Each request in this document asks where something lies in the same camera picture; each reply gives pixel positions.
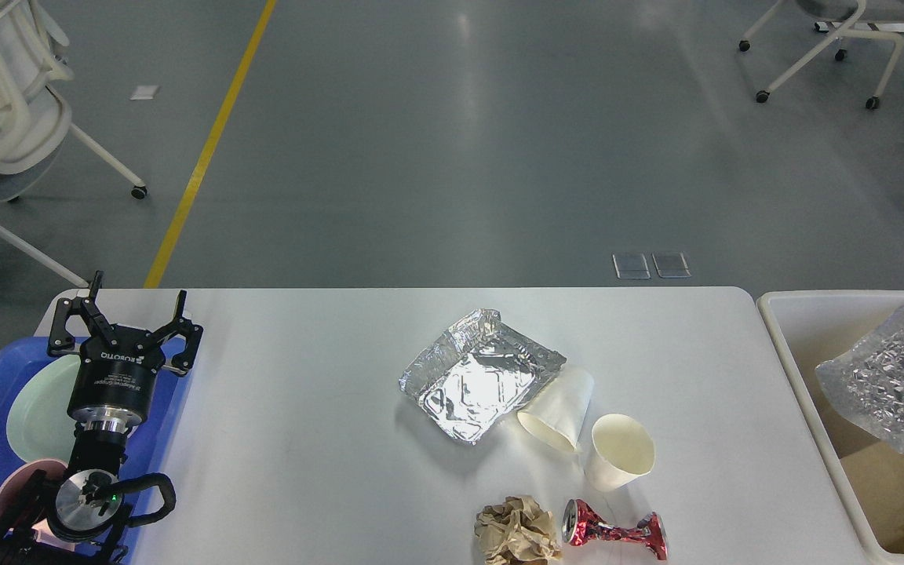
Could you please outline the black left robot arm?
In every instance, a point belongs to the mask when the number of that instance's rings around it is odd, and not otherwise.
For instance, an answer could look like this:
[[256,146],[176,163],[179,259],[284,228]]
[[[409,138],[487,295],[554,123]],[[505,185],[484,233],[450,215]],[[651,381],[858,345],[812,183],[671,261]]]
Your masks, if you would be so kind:
[[76,366],[66,415],[71,454],[60,478],[36,469],[0,515],[0,564],[118,564],[127,530],[161,521],[177,495],[165,473],[122,472],[130,436],[146,425],[161,372],[193,368],[203,328],[186,315],[154,330],[115,324],[98,308],[103,272],[85,297],[59,299],[46,343],[51,359]]

